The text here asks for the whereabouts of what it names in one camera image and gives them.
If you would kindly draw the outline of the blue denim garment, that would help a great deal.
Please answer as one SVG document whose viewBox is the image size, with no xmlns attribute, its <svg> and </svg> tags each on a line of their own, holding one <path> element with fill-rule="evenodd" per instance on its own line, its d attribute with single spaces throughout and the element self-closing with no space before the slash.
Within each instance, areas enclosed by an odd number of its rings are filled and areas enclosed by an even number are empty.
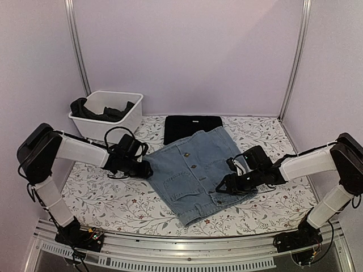
<svg viewBox="0 0 363 272">
<path fill-rule="evenodd" d="M 254 196 L 216 192 L 232 173 L 227 159 L 240 154 L 237 144 L 219 126 L 200 130 L 145 156 L 153 175 L 148 183 L 185 227 Z"/>
</svg>

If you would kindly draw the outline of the black t-shirt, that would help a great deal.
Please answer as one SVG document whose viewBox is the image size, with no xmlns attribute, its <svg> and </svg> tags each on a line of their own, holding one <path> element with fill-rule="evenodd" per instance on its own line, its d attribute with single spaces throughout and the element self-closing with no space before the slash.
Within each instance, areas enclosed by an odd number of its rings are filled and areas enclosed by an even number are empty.
<svg viewBox="0 0 363 272">
<path fill-rule="evenodd" d="M 169 145 L 200 130 L 209 132 L 219 126 L 223 126 L 220 116 L 167 116 L 163 144 Z"/>
</svg>

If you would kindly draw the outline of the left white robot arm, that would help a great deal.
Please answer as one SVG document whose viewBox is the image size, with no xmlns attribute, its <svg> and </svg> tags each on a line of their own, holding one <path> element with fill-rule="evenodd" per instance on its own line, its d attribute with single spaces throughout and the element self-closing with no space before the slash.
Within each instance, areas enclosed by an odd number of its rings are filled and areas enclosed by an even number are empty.
<svg viewBox="0 0 363 272">
<path fill-rule="evenodd" d="M 113 127 L 104 134 L 104 143 L 58 131 L 41 123 L 20 145 L 16 152 L 18 174 L 30 187 L 55 224 L 61 226 L 62 236 L 72 246 L 84 241 L 84 233 L 75 225 L 77 219 L 65 203 L 56 175 L 61 161 L 80 162 L 98 167 L 110 174 L 148 179 L 153 170 L 146 155 L 148 145 L 139 141 L 126 127 Z"/>
</svg>

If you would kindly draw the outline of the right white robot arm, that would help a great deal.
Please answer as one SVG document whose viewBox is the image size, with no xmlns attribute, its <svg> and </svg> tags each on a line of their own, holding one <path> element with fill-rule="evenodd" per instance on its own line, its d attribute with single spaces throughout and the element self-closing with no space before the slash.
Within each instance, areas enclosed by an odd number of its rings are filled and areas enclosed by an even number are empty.
<svg viewBox="0 0 363 272">
<path fill-rule="evenodd" d="M 233 173 L 226 175 L 216 191 L 241 196 L 260 185 L 282 185 L 302 177 L 334 177 L 336 184 L 300 222 L 293 235 L 298 247 L 315 238 L 323 226 L 346 205 L 362 195 L 362 145 L 349 133 L 299 154 L 286 154 L 272 161 L 262 146 L 254 146 L 227 160 Z"/>
</svg>

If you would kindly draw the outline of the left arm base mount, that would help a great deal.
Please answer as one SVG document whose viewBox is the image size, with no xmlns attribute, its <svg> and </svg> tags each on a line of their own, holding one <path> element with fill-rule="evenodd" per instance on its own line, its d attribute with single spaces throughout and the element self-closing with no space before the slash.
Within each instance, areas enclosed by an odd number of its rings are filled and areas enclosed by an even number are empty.
<svg viewBox="0 0 363 272">
<path fill-rule="evenodd" d="M 81 229 L 76 217 L 65 227 L 59 226 L 55 242 L 79 249 L 100 252 L 104 242 L 104 231 L 91 227 Z"/>
</svg>

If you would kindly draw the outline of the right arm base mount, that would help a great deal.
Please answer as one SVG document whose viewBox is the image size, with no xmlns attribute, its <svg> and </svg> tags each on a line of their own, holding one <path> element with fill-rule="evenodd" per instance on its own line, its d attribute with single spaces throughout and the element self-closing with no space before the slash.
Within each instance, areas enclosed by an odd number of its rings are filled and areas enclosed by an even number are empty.
<svg viewBox="0 0 363 272">
<path fill-rule="evenodd" d="M 304 218 L 298 229 L 292 232 L 282 232 L 274 236 L 273 246 L 279 253 L 318 245 L 323 241 L 319 228 L 311 226 Z"/>
</svg>

